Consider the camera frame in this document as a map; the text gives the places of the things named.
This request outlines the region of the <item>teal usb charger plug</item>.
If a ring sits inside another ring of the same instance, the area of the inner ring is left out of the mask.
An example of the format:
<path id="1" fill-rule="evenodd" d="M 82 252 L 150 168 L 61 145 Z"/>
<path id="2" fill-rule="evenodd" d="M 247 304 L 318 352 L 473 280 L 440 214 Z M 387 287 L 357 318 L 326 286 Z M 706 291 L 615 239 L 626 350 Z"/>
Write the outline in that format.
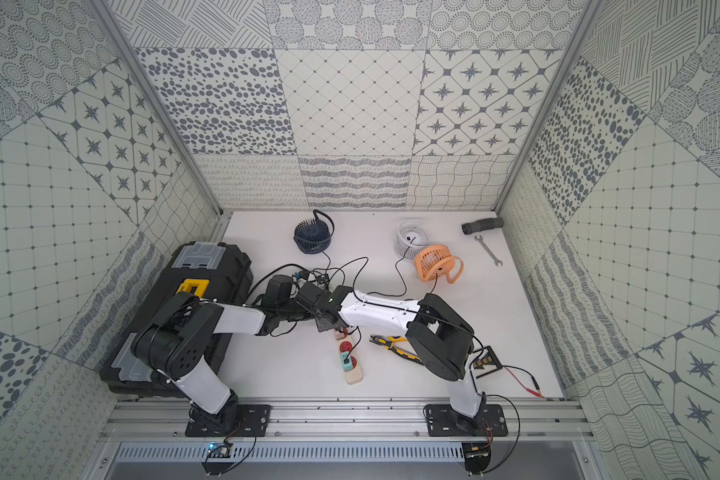
<path id="1" fill-rule="evenodd" d="M 341 350 L 340 361 L 344 372 L 350 372 L 357 366 L 357 360 L 351 354 L 351 350 Z"/>

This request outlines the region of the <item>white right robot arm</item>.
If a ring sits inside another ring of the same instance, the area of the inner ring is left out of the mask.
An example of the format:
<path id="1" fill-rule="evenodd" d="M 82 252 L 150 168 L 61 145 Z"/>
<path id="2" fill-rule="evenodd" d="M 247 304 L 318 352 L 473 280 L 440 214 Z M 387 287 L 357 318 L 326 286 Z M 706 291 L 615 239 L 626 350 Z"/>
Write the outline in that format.
<path id="1" fill-rule="evenodd" d="M 474 330 L 441 297 L 428 293 L 420 300 L 394 300 L 348 286 L 329 291 L 306 283 L 295 299 L 320 331 L 359 327 L 404 337 L 424 367 L 449 383 L 451 409 L 477 416 L 483 399 L 470 367 Z"/>

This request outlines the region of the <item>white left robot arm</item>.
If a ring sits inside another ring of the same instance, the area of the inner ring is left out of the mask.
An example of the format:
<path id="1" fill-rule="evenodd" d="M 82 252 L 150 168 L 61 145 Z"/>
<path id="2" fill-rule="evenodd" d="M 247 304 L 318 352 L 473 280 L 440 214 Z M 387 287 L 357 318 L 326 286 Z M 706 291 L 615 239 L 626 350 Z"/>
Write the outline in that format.
<path id="1" fill-rule="evenodd" d="M 131 353 L 176 386 L 192 406 L 216 421 L 236 415 L 237 397 L 205 359 L 220 335 L 268 335 L 282 321 L 308 317 L 294 299 L 297 279 L 275 275 L 254 305 L 236 306 L 206 298 L 207 279 L 183 280 L 132 340 Z"/>

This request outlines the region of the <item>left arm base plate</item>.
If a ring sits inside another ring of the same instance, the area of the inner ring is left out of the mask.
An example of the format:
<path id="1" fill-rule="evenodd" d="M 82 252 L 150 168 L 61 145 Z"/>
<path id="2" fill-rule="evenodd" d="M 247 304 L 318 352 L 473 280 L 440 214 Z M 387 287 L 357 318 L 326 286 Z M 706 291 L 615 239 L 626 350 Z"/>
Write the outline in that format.
<path id="1" fill-rule="evenodd" d="M 192 407 L 185 436 L 200 437 L 257 437 L 266 435 L 272 406 L 267 404 L 235 404 L 217 414 Z"/>

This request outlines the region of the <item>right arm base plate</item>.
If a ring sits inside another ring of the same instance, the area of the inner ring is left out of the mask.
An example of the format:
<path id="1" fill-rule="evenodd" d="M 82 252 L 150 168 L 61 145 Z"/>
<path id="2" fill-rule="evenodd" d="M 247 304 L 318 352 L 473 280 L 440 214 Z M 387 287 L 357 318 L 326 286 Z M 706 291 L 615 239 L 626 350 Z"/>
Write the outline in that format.
<path id="1" fill-rule="evenodd" d="M 506 437 L 508 426 L 498 404 L 482 405 L 474 417 L 457 413 L 448 404 L 427 404 L 423 414 L 430 437 Z"/>

